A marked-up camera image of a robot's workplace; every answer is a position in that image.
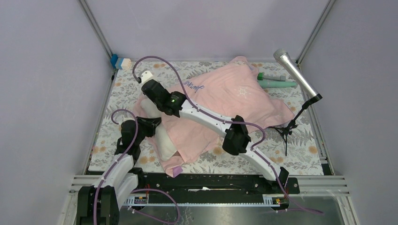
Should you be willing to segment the white pillow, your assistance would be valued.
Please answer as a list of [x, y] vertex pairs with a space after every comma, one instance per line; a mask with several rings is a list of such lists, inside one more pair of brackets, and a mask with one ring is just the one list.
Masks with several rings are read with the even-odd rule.
[[[149, 118], [161, 118], [161, 111], [159, 111], [156, 105], [148, 98], [143, 99], [140, 105]], [[169, 160], [177, 152], [177, 149], [172, 143], [162, 122], [156, 127], [154, 137], [161, 160]]]

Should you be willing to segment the silver microphone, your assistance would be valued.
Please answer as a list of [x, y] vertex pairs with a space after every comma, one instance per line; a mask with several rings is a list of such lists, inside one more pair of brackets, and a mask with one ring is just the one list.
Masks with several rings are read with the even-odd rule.
[[278, 49], [273, 54], [277, 63], [279, 63], [302, 88], [309, 97], [309, 105], [320, 101], [322, 95], [307, 81], [297, 64], [292, 60], [287, 51]]

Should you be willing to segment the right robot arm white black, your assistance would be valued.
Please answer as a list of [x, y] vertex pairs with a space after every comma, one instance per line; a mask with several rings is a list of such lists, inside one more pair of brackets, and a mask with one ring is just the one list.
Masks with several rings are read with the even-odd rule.
[[234, 118], [217, 114], [193, 101], [187, 95], [174, 91], [168, 92], [158, 81], [143, 81], [141, 90], [158, 108], [168, 116], [188, 119], [216, 132], [224, 139], [222, 148], [229, 154], [241, 156], [257, 168], [269, 181], [270, 189], [275, 193], [283, 192], [288, 186], [289, 172], [270, 160], [251, 140], [247, 126], [252, 123], [236, 115]]

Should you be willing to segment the blue white block toy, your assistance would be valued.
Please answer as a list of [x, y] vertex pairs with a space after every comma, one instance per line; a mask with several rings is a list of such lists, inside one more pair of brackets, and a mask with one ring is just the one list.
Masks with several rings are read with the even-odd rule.
[[117, 70], [128, 70], [132, 65], [132, 61], [129, 58], [120, 58], [117, 54], [113, 54], [110, 58], [110, 63], [114, 69]]

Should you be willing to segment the floral table cloth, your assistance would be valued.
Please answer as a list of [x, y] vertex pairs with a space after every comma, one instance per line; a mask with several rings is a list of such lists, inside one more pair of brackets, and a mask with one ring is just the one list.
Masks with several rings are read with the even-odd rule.
[[[168, 66], [162, 62], [143, 61], [139, 63], [137, 71], [150, 70], [155, 78], [165, 88], [183, 84], [187, 79], [205, 74], [221, 68], [227, 62], [174, 62]], [[281, 76], [286, 72], [276, 63], [253, 63], [259, 72], [267, 75]], [[271, 99], [282, 100], [294, 116], [304, 103], [303, 95], [298, 86], [293, 88], [279, 88], [264, 90]], [[114, 86], [106, 107], [98, 138], [92, 150], [88, 173], [103, 172], [111, 163], [116, 149], [117, 139], [120, 137], [121, 127], [111, 121], [111, 114], [117, 109], [133, 107], [142, 96], [139, 84], [134, 80], [129, 70], [117, 73]], [[299, 116], [297, 128], [293, 129], [288, 137], [288, 151], [285, 156], [285, 143], [281, 136], [272, 128], [259, 128], [249, 133], [252, 141], [257, 143], [270, 160], [285, 167], [292, 175], [323, 175], [321, 159], [318, 153], [318, 144], [313, 135], [310, 115], [304, 112]], [[257, 169], [247, 160], [239, 156], [232, 156], [222, 149], [222, 139], [218, 141], [220, 147], [206, 151], [197, 161], [182, 165], [181, 173], [230, 173], [256, 174]], [[150, 138], [141, 144], [141, 154], [136, 164], [145, 172], [165, 173], [159, 157], [150, 142]]]

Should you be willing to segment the green toy flashlight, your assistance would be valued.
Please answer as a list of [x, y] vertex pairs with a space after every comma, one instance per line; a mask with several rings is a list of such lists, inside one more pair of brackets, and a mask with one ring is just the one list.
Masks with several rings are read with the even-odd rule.
[[257, 82], [263, 89], [290, 88], [297, 86], [296, 82], [286, 81], [286, 76], [269, 76], [265, 75], [265, 73], [258, 73]]

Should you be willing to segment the pink purple pillowcase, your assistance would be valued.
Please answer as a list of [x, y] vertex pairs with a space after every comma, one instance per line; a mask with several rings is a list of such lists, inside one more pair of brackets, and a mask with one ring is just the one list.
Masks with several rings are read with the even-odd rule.
[[[248, 132], [259, 128], [283, 125], [294, 118], [293, 112], [279, 99], [271, 99], [257, 82], [258, 69], [245, 57], [238, 56], [225, 66], [211, 72], [187, 79], [183, 84], [169, 87], [168, 91], [187, 92], [189, 98], [199, 105], [224, 116], [241, 116], [252, 123]], [[133, 112], [148, 118], [140, 103], [147, 97], [140, 96]], [[158, 153], [155, 137], [150, 138], [165, 173], [176, 177], [182, 165], [193, 163], [206, 151], [220, 147], [219, 136], [207, 127], [188, 119], [180, 119], [161, 113], [164, 125], [177, 152], [167, 161]]]

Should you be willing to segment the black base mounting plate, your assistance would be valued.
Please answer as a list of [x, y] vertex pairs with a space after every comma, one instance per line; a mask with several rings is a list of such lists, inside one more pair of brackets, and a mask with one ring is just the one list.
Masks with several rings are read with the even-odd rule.
[[299, 194], [298, 180], [289, 177], [285, 190], [276, 182], [270, 182], [261, 175], [233, 174], [182, 174], [172, 178], [162, 173], [144, 173], [143, 185], [134, 189], [131, 194], [161, 194], [172, 202], [174, 196], [196, 193], [275, 195], [285, 198], [287, 194]]

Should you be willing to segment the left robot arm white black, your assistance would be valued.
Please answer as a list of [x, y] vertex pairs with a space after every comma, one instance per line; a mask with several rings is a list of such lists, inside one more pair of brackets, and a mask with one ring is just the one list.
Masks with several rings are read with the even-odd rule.
[[116, 225], [120, 209], [133, 191], [145, 188], [142, 169], [131, 173], [141, 153], [140, 144], [155, 135], [161, 118], [128, 119], [121, 124], [121, 137], [117, 140], [112, 164], [102, 176], [78, 192], [76, 224]]

